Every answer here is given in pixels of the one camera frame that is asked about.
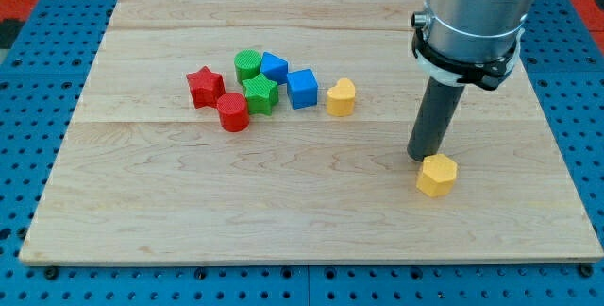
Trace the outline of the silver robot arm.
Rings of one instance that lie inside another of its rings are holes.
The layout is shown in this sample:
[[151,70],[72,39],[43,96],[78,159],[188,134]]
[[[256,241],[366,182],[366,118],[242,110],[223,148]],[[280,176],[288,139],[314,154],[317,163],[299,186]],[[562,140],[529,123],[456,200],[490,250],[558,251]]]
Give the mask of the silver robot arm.
[[412,53],[436,82],[493,91],[519,61],[534,0],[425,0],[411,16]]

